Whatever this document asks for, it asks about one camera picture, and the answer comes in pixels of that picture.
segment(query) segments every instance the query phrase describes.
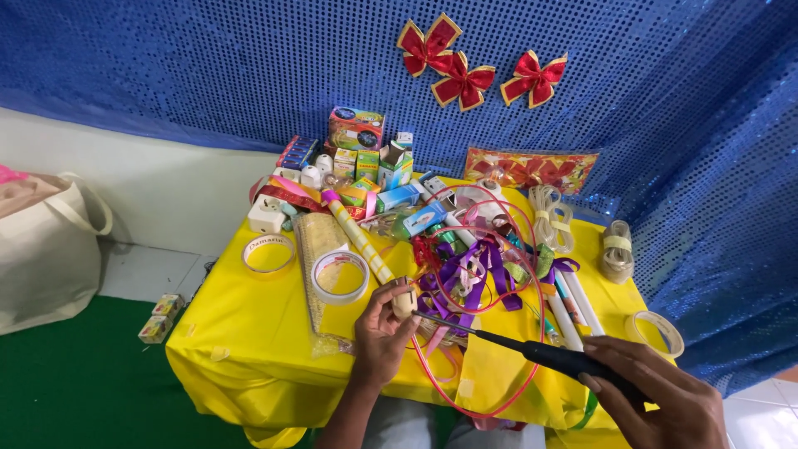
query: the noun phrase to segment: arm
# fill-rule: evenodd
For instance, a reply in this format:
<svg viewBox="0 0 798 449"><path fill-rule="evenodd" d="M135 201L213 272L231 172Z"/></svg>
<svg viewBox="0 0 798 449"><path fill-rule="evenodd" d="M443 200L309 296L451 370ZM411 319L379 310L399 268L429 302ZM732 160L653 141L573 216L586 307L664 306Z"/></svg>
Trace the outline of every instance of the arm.
<svg viewBox="0 0 798 449"><path fill-rule="evenodd" d="M400 322L393 314L391 299L408 290L404 277L374 290L369 305L355 321L356 356L350 381L316 440L317 449L354 449L363 443L377 396L399 371L405 345L421 321L419 316L413 316Z"/></svg>
<svg viewBox="0 0 798 449"><path fill-rule="evenodd" d="M589 337L585 354L627 378L659 406L637 409L612 383L579 375L633 449L729 449L721 394L708 383L676 368L645 344Z"/></svg>

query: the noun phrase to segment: pants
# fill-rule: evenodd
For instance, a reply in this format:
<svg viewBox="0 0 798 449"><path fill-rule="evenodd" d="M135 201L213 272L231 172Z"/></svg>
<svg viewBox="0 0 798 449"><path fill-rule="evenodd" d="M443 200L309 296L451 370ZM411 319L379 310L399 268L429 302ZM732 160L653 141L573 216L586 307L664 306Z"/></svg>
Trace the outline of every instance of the pants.
<svg viewBox="0 0 798 449"><path fill-rule="evenodd" d="M434 406L409 399L380 396L365 428L363 449L436 449ZM457 422L446 449L545 449L543 427L522 431L476 430L465 416Z"/></svg>

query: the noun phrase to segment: yellow tablecloth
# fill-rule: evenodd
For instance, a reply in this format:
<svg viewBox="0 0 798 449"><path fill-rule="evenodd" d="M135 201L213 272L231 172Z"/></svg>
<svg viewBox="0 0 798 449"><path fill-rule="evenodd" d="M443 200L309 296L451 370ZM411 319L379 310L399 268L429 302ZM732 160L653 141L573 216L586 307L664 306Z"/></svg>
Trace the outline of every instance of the yellow tablecloth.
<svg viewBox="0 0 798 449"><path fill-rule="evenodd" d="M519 192L505 189L504 195L533 217ZM616 285L599 274L601 227L573 221L571 228L576 250L568 256L582 265L579 279L597 316L608 335L627 338L625 319L645 309L640 294L631 280ZM286 235L294 239L292 232ZM299 262L295 260L266 279L254 278L241 262L241 251L256 236L245 221L175 326L166 352L172 369L199 412L216 414L243 426L256 447L279 449L298 442L307 427L325 425L346 385L354 359L346 354L311 357L313 339ZM372 279L369 288L376 285ZM531 299L526 299L537 304L536 295L529 294ZM367 293L354 305L347 306L345 313L334 312L341 315L345 327L351 329L368 296ZM495 327L498 324L505 329L505 335L539 332L537 322L528 311L506 312L501 305L480 319L482 328L500 332ZM476 353L479 346L472 342L469 341L469 351ZM504 370L496 375L508 385L516 384L529 372L531 364L514 352L504 356L512 359L515 371ZM433 355L430 363L436 372L451 370L439 352ZM489 367L464 367L466 374L463 375L469 375L469 370L473 375L475 370L482 369ZM460 381L455 378L446 383L444 389L463 407L479 405L479 398L475 399L473 394L475 389L496 388L488 383L466 385ZM405 353L398 375L385 387L383 394L445 404L410 350ZM567 430L583 417L586 401L584 386L557 372L540 368L527 390L499 417L551 427L554 431L548 432L549 448L627 447L617 427L601 408L596 410L585 429ZM473 409L479 412L491 409L483 407Z"/></svg>

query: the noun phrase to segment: hand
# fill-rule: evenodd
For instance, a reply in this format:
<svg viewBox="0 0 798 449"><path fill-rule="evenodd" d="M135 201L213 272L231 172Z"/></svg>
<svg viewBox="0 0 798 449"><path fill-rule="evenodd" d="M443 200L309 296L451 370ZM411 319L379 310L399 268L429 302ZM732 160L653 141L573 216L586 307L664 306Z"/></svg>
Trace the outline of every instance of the hand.
<svg viewBox="0 0 798 449"><path fill-rule="evenodd" d="M612 384L579 375L633 449L729 449L721 394L673 366L645 344L610 336L585 339L585 354L615 370L660 408L632 407Z"/></svg>
<svg viewBox="0 0 798 449"><path fill-rule="evenodd" d="M401 277L374 290L363 314L354 322L355 360L352 379L367 386L382 388L399 371L405 345L421 321L413 315L400 321L391 307L391 299L409 292L407 279Z"/></svg>

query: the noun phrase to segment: fingernail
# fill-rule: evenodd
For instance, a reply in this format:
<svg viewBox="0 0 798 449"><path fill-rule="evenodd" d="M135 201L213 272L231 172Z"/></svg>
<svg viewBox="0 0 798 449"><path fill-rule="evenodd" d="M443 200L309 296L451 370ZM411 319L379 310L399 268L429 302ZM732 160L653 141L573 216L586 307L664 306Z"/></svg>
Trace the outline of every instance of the fingernail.
<svg viewBox="0 0 798 449"><path fill-rule="evenodd" d="M601 385L599 385L599 383L596 382L596 379L593 379L591 375L587 374L586 372L580 372L577 377L579 377L579 382L585 387L589 388L590 391L594 393L601 392Z"/></svg>

